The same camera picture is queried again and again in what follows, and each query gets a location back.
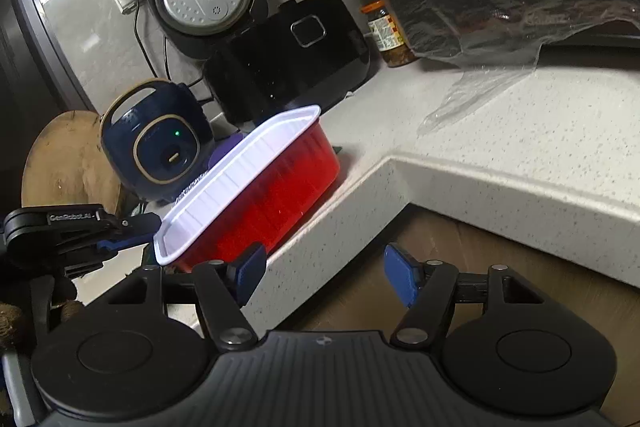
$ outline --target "small blue rice cooker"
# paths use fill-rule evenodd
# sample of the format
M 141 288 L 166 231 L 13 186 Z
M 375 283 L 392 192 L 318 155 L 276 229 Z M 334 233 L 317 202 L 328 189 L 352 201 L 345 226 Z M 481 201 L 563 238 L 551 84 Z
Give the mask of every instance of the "small blue rice cooker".
M 154 92 L 113 122 L 143 89 Z M 103 115 L 102 149 L 120 181 L 147 201 L 173 201 L 207 167 L 213 133 L 185 84 L 153 78 L 119 97 Z

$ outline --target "white plastic tray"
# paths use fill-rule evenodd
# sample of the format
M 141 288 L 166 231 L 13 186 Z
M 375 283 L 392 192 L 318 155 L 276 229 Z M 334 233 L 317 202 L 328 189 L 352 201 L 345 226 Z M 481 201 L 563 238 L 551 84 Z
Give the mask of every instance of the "white plastic tray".
M 238 194 L 318 120 L 320 107 L 281 112 L 229 151 L 162 220 L 154 236 L 156 260 L 180 257 Z

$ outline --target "appliance handle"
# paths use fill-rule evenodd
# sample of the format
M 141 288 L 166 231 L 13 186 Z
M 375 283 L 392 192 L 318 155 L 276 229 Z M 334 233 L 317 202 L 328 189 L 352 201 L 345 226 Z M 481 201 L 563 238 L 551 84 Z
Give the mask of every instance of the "appliance handle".
M 102 115 L 100 120 L 100 139 L 104 136 L 104 133 L 109 130 L 113 122 L 113 114 L 118 110 L 118 108 L 129 100 L 134 94 L 142 91 L 143 89 L 161 89 L 161 87 L 166 86 L 167 84 L 171 84 L 171 81 L 165 78 L 150 78 L 148 80 L 144 80 L 140 82 L 136 86 L 133 86 L 128 91 L 121 94 L 117 97 L 113 103 L 111 103 L 111 107 L 107 109 L 107 112 Z

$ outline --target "white countertop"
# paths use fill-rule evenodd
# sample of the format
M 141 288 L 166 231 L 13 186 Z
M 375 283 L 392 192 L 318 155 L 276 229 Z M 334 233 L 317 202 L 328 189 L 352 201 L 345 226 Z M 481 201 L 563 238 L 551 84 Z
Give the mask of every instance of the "white countertop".
M 460 121 L 423 134 L 458 70 L 383 68 L 321 118 L 341 173 L 269 259 L 244 308 L 258 334 L 338 273 L 409 203 L 640 287 L 640 73 L 539 66 Z M 140 250 L 79 282 L 91 300 Z M 194 323 L 186 310 L 180 319 Z

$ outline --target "black cable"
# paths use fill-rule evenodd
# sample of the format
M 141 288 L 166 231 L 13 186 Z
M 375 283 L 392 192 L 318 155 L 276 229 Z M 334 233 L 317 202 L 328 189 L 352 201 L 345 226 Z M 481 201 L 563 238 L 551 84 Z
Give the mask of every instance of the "black cable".
M 138 41 L 138 45 L 140 46 L 140 51 L 142 51 L 142 54 L 145 57 L 146 64 L 149 66 L 149 69 L 151 70 L 151 73 L 153 74 L 154 78 L 157 78 L 158 74 L 156 73 L 156 70 L 151 64 L 151 60 L 149 60 L 149 55 L 146 54 L 146 49 L 142 43 L 142 40 L 140 39 L 140 35 L 138 34 L 138 15 L 139 14 L 140 14 L 140 0 L 136 0 L 136 16 L 134 17 L 134 20 L 133 20 L 133 34 L 136 36 L 136 40 Z
M 191 84 L 187 84 L 187 87 L 193 87 L 195 86 L 198 82 L 202 82 L 204 80 L 204 75 L 201 75 L 200 78 L 198 78 L 197 80 L 194 80 Z
M 164 37 L 164 73 L 166 73 L 166 79 L 171 80 L 171 75 L 169 74 L 169 60 L 166 57 L 166 36 Z

